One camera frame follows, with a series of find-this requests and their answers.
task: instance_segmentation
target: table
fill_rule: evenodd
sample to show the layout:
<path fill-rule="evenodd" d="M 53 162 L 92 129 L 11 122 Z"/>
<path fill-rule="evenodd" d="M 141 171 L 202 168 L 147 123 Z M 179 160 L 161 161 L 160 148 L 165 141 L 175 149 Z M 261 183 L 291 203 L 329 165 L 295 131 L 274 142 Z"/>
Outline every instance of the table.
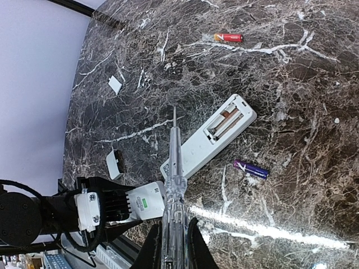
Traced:
<path fill-rule="evenodd" d="M 186 141 L 234 93 L 257 120 L 189 180 L 220 268 L 359 268 L 357 1 L 116 1 L 92 19 L 68 113 L 64 182 L 163 180 L 172 107 Z M 240 33 L 244 43 L 213 34 Z M 123 83 L 116 96 L 108 86 Z M 232 166 L 269 169 L 268 180 Z M 143 243 L 152 222 L 127 233 Z"/>

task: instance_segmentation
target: white square piece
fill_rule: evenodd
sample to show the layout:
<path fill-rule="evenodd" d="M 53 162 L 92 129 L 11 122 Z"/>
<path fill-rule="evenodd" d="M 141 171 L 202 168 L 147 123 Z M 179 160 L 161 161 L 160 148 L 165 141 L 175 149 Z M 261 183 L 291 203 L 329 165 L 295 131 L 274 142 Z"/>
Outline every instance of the white square piece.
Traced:
<path fill-rule="evenodd" d="M 109 81 L 108 85 L 112 88 L 112 90 L 116 93 L 116 95 L 119 93 L 122 83 L 120 83 L 114 76 L 112 76 Z"/>

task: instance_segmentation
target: white wall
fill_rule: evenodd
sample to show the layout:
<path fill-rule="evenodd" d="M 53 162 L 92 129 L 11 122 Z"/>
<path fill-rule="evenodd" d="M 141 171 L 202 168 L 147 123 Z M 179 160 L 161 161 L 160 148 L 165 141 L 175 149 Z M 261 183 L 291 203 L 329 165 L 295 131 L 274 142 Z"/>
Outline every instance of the white wall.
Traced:
<path fill-rule="evenodd" d="M 103 0 L 82 0 L 97 8 Z M 43 195 L 62 177 L 68 105 L 89 18 L 46 0 L 0 2 L 0 178 Z"/>

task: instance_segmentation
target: red battery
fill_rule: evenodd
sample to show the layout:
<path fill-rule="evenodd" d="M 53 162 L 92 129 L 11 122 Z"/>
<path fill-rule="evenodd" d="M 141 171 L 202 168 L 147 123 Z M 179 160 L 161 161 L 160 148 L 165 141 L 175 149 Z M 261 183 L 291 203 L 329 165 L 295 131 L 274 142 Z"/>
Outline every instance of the red battery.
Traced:
<path fill-rule="evenodd" d="M 243 42 L 243 35 L 236 35 L 236 34 L 214 34 L 214 40 L 216 40 L 216 41 Z"/>

